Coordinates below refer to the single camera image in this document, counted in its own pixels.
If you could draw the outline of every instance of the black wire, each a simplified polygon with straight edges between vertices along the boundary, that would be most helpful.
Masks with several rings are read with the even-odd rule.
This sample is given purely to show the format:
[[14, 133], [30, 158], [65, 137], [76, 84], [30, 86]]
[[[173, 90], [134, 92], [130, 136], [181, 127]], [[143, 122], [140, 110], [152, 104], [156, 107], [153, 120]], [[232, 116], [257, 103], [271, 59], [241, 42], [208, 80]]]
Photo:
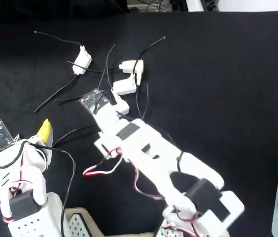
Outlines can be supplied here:
[[21, 147], [20, 147], [20, 150], [19, 150], [19, 153], [16, 155], [16, 157], [15, 157], [9, 164], [0, 166], [0, 169], [6, 169], [6, 168], [9, 168], [11, 165], [13, 165], [13, 164], [18, 160], [18, 158], [21, 156], [21, 154], [22, 154], [22, 152], [23, 152], [24, 145], [25, 145], [25, 143], [27, 143], [27, 142], [28, 142], [28, 141], [22, 142]]
[[106, 57], [107, 80], [108, 80], [108, 83], [109, 83], [109, 86], [110, 86], [111, 89], [113, 89], [113, 86], [112, 86], [112, 84], [111, 84], [111, 82], [110, 82], [110, 80], [109, 80], [108, 59], [109, 59], [109, 56], [110, 56], [111, 52], [112, 52], [113, 49], [115, 48], [115, 46], [116, 46], [116, 45], [114, 44], [113, 47], [110, 49], [110, 51], [109, 51], [107, 57]]
[[149, 85], [147, 84], [147, 103], [145, 104], [145, 108], [144, 108], [144, 112], [143, 114], [141, 114], [141, 111], [140, 111], [140, 108], [139, 108], [139, 86], [137, 86], [137, 91], [136, 91], [136, 105], [137, 105], [137, 110], [138, 110], [138, 113], [140, 115], [140, 118], [143, 120], [145, 115], [146, 115], [146, 112], [147, 112], [147, 109], [148, 109], [148, 104], [149, 104]]
[[[88, 69], [88, 68], [82, 67], [82, 66], [80, 66], [80, 65], [78, 65], [78, 64], [76, 64], [76, 63], [73, 63], [73, 62], [71, 62], [71, 61], [68, 61], [68, 60], [67, 60], [67, 63], [70, 63], [70, 64], [72, 64], [72, 65], [75, 65], [75, 66], [77, 66], [77, 67], [80, 67], [80, 68], [82, 68], [82, 69], [84, 69], [84, 70], [86, 70], [86, 71], [92, 72], [92, 73], [103, 73], [104, 71], [106, 71], [106, 69], [105, 69], [104, 71], [97, 71], [97, 70]], [[118, 67], [118, 66], [117, 66], [117, 67], [112, 67], [112, 68], [110, 68], [110, 70], [116, 69], [116, 68], [119, 68], [119, 67]]]
[[154, 5], [152, 5], [152, 3], [154, 2], [154, 1], [156, 1], [156, 0], [152, 0], [152, 1], [150, 1], [149, 3], [145, 3], [145, 4], [147, 4], [147, 8], [145, 9], [145, 12], [148, 12], [148, 9], [149, 9], [149, 7], [150, 6], [154, 6]]
[[193, 223], [192, 223], [192, 228], [193, 228], [193, 231], [194, 231], [196, 237], [200, 237]]
[[[158, 43], [160, 43], [160, 42], [163, 41], [163, 40], [165, 40], [165, 36], [163, 36], [162, 38], [160, 38], [160, 39], [158, 39], [157, 41], [153, 42], [151, 45], [148, 46], [148, 48], [146, 48], [145, 50], [143, 50], [143, 51], [139, 54], [139, 57], [138, 57], [138, 59], [136, 60], [135, 65], [134, 65], [134, 68], [133, 68], [133, 75], [135, 74], [135, 70], [136, 70], [137, 63], [138, 63], [138, 61], [142, 58], [142, 56], [143, 56], [150, 48], [152, 48], [153, 46], [157, 45]], [[139, 113], [141, 119], [143, 119], [143, 115], [141, 114], [141, 111], [140, 111], [140, 108], [139, 108], [138, 97], [139, 97], [139, 86], [137, 86], [137, 91], [136, 91], [136, 104], [137, 104], [138, 113]], [[149, 101], [149, 100], [147, 100], [145, 112], [146, 112], [147, 107], [148, 107], [148, 101]]]
[[128, 115], [123, 115], [122, 113], [120, 113], [120, 112], [118, 112], [118, 111], [116, 111], [123, 119], [126, 119], [126, 120], [128, 120], [128, 121], [132, 121], [132, 120], [134, 120], [134, 118], [132, 118], [132, 117], [130, 117], [130, 116], [128, 116]]
[[160, 43], [161, 41], [165, 40], [165, 36], [163, 36], [162, 38], [158, 39], [157, 41], [153, 42], [151, 45], [148, 46], [148, 48], [146, 48], [145, 50], [143, 50], [140, 54], [138, 59], [135, 62], [134, 68], [133, 68], [133, 74], [135, 73], [135, 69], [137, 66], [138, 61], [141, 59], [141, 57], [153, 46], [155, 46], [156, 44]]
[[74, 97], [70, 97], [70, 98], [63, 98], [63, 99], [55, 99], [55, 101], [57, 102], [69, 102], [69, 101], [72, 101], [72, 100], [78, 100], [78, 99], [81, 99], [83, 96], [85, 96], [86, 94], [83, 94], [83, 95], [78, 95], [78, 96], [74, 96]]
[[53, 147], [41, 146], [41, 145], [30, 143], [30, 142], [29, 142], [29, 144], [36, 147], [36, 148], [43, 148], [43, 149], [48, 149], [48, 150], [52, 150], [52, 151], [56, 151], [56, 152], [65, 153], [71, 158], [71, 161], [72, 161], [72, 176], [71, 176], [69, 184], [68, 184], [66, 197], [65, 197], [65, 200], [64, 200], [64, 203], [63, 203], [63, 206], [62, 206], [62, 210], [61, 210], [61, 220], [60, 220], [61, 236], [65, 237], [65, 233], [64, 233], [65, 209], [66, 209], [67, 201], [68, 201], [68, 198], [69, 198], [70, 188], [71, 188], [74, 176], [75, 176], [75, 169], [76, 169], [75, 160], [73, 159], [71, 154], [69, 152], [65, 151], [65, 150], [58, 149], [58, 148], [53, 148]]
[[147, 83], [147, 103], [145, 104], [145, 108], [142, 114], [142, 118], [141, 118], [142, 120], [144, 119], [144, 116], [147, 113], [148, 105], [149, 105], [149, 85]]
[[59, 41], [62, 41], [62, 42], [73, 43], [73, 44], [77, 44], [77, 45], [79, 45], [79, 46], [83, 46], [83, 44], [81, 44], [80, 42], [61, 39], [61, 38], [58, 38], [58, 37], [56, 37], [56, 36], [52, 36], [52, 35], [47, 34], [47, 33], [44, 33], [44, 32], [34, 31], [34, 33], [36, 33], [36, 34], [41, 34], [41, 35], [44, 35], [44, 36], [48, 36], [48, 37], [54, 38], [54, 39], [59, 40]]
[[59, 90], [57, 90], [55, 93], [53, 93], [48, 99], [46, 99], [44, 102], [41, 103], [35, 110], [34, 113], [36, 114], [42, 107], [44, 107], [46, 104], [48, 104], [52, 99], [57, 97], [60, 93], [62, 93], [65, 89], [67, 89], [69, 86], [73, 85], [75, 81], [78, 79], [78, 75], [74, 75], [73, 79], [61, 87]]
[[98, 98], [98, 100], [96, 101], [95, 103], [95, 106], [94, 106], [94, 110], [93, 110], [93, 113], [96, 115], [99, 111], [99, 103], [100, 103], [100, 100], [106, 95], [110, 93], [110, 91], [104, 91], [102, 92], [101, 96]]
[[177, 215], [178, 219], [180, 219], [181, 221], [191, 222], [191, 221], [194, 220], [194, 217], [192, 217], [192, 218], [190, 218], [190, 219], [181, 218], [181, 217], [179, 216], [179, 214], [178, 214], [178, 210], [177, 210], [176, 207], [174, 207], [174, 212], [175, 212], [175, 214]]
[[99, 82], [99, 85], [98, 85], [98, 90], [100, 89], [100, 86], [101, 86], [102, 80], [104, 78], [105, 72], [106, 72], [106, 69], [102, 73], [102, 76], [101, 76], [101, 79], [100, 79], [100, 82]]
[[139, 108], [139, 86], [137, 86], [137, 89], [136, 89], [136, 105], [137, 105], [137, 110], [140, 115], [140, 118], [142, 118], [142, 114], [141, 114], [141, 111]]
[[92, 124], [92, 125], [88, 125], [85, 127], [80, 127], [80, 128], [76, 128], [68, 133], [66, 133], [65, 135], [63, 135], [61, 138], [59, 138], [53, 145], [52, 147], [55, 147], [59, 142], [61, 142], [62, 140], [64, 140], [66, 137], [68, 137], [70, 134], [73, 134], [74, 132], [80, 131], [80, 130], [85, 130], [87, 128], [91, 128], [92, 126], [96, 126], [96, 124]]

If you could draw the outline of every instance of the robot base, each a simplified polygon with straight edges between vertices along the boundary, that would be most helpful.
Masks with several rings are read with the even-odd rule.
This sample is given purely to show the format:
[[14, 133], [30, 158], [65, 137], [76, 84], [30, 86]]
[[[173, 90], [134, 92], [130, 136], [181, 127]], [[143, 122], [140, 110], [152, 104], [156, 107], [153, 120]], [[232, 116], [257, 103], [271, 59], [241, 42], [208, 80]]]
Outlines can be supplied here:
[[[62, 202], [55, 193], [47, 194], [47, 203], [42, 209], [21, 220], [11, 222], [8, 227], [13, 237], [61, 237]], [[65, 217], [64, 232], [66, 237], [91, 237], [83, 218], [73, 214], [69, 223]]]

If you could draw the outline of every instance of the white connector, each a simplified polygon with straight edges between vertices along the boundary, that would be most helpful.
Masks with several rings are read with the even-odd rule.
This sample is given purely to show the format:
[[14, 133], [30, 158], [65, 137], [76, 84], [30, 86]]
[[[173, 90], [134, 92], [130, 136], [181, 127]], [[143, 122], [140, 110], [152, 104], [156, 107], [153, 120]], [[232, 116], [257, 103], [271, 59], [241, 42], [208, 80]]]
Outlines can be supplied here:
[[113, 89], [118, 95], [135, 93], [135, 91], [137, 90], [137, 85], [140, 85], [144, 69], [143, 60], [139, 60], [137, 62], [135, 74], [133, 74], [135, 63], [135, 60], [129, 60], [124, 61], [122, 62], [122, 64], [119, 65], [119, 68], [122, 69], [124, 73], [130, 73], [130, 76], [127, 79], [114, 82]]
[[116, 105], [114, 105], [115, 110], [122, 115], [128, 114], [129, 105], [127, 104], [127, 102], [124, 101], [115, 91], [111, 90], [111, 93], [113, 94], [116, 101]]
[[127, 95], [136, 92], [135, 75], [130, 74], [127, 79], [115, 81], [113, 89], [118, 95]]
[[[80, 65], [84, 68], [88, 68], [91, 61], [92, 61], [91, 55], [85, 50], [84, 46], [81, 45], [80, 53], [74, 63], [76, 65]], [[77, 67], [75, 65], [72, 66], [72, 69], [73, 69], [74, 74], [76, 74], [76, 75], [84, 74], [86, 71], [85, 69]]]
[[[132, 74], [135, 63], [136, 60], [124, 61], [122, 62], [122, 64], [119, 65], [119, 68], [123, 70], [123, 73]], [[143, 73], [143, 60], [139, 60], [135, 68], [135, 74], [137, 74], [137, 85], [140, 85], [141, 83], [142, 73]]]

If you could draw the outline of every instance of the yellow object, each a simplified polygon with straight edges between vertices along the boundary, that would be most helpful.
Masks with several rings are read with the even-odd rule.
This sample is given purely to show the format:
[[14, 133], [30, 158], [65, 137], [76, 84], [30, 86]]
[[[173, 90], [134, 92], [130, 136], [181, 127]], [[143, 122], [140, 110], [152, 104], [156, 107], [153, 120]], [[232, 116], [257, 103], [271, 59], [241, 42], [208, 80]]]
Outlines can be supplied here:
[[50, 132], [51, 132], [51, 124], [50, 124], [49, 120], [46, 119], [44, 121], [44, 123], [42, 124], [42, 126], [40, 127], [37, 135], [39, 135], [41, 137], [41, 140], [43, 141], [43, 143], [45, 143], [48, 140]]

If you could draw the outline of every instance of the black tablecloth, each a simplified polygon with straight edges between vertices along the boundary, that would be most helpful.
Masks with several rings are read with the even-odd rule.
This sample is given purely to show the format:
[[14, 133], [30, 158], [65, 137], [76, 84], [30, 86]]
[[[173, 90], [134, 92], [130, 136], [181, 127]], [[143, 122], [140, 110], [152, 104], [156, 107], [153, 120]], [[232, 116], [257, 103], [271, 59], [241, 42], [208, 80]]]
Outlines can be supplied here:
[[[116, 66], [166, 36], [143, 58], [140, 101], [144, 105], [148, 82], [147, 121], [218, 171], [224, 190], [234, 191], [243, 201], [246, 210], [231, 226], [232, 236], [271, 236], [278, 178], [278, 12], [130, 14], [0, 24], [0, 119], [12, 135], [29, 137], [48, 118], [59, 138], [93, 123], [91, 116], [78, 102], [52, 102], [37, 114], [33, 110], [71, 79], [66, 60], [73, 61], [79, 48], [35, 35], [34, 30], [83, 42], [93, 58], [90, 68], [99, 70], [113, 44], [110, 65]], [[112, 77], [126, 75], [116, 72]], [[98, 81], [99, 75], [86, 73], [63, 97], [86, 93]], [[106, 81], [103, 88], [108, 88]], [[137, 116], [134, 95], [124, 98], [130, 115]], [[84, 133], [62, 145], [77, 163], [68, 207], [85, 207], [105, 235], [153, 231], [165, 203], [133, 190], [129, 164], [111, 175], [82, 177], [86, 167], [101, 159], [93, 145], [97, 135]], [[54, 154], [47, 188], [62, 200], [70, 172], [70, 160]], [[182, 191], [194, 182], [184, 175], [174, 179]], [[143, 176], [139, 187], [156, 192]], [[0, 219], [0, 237], [8, 235]]]

